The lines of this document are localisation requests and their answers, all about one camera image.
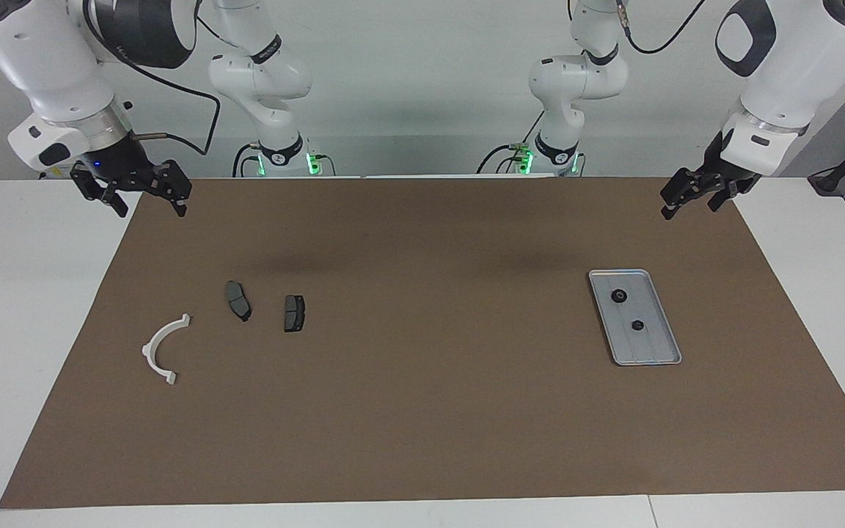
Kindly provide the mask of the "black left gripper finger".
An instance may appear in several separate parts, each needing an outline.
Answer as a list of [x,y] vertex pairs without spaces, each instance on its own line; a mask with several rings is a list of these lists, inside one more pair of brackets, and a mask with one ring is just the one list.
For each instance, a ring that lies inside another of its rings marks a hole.
[[726,183],[720,190],[716,191],[708,200],[708,207],[710,211],[716,213],[725,202],[734,198],[735,195],[740,194],[740,187],[738,183]]
[[664,220],[671,220],[681,206],[706,194],[705,183],[704,173],[679,169],[660,191],[660,197],[664,201],[661,208]]

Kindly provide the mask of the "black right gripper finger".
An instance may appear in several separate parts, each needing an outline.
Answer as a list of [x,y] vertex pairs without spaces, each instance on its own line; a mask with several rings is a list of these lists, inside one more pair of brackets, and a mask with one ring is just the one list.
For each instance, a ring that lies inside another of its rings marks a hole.
[[86,170],[83,165],[73,165],[71,167],[70,179],[74,182],[84,199],[88,201],[99,201],[111,208],[118,217],[126,218],[130,208],[128,208],[123,198],[117,193],[115,183],[100,186],[97,183],[96,177],[93,176],[91,171]]
[[156,164],[150,170],[148,193],[166,200],[178,217],[187,213],[186,201],[189,199],[192,183],[177,161],[165,161]]

